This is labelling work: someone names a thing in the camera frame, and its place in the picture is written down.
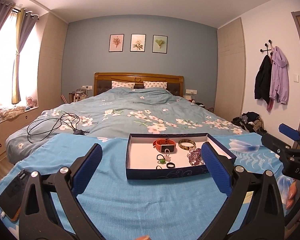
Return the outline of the person's right hand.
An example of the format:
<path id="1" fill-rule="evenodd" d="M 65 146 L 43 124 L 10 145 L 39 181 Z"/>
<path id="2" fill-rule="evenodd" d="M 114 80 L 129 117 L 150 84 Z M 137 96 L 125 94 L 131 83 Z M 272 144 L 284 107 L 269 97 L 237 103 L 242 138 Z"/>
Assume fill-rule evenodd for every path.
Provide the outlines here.
<path id="1" fill-rule="evenodd" d="M 289 190 L 288 190 L 288 197 L 287 197 L 287 200 L 286 200 L 286 210 L 289 210 L 294 202 L 295 202 L 295 197 L 296 197 L 296 194 L 297 194 L 297 187 L 296 187 L 296 180 L 292 182 L 292 184 L 290 185 L 289 187 Z"/>

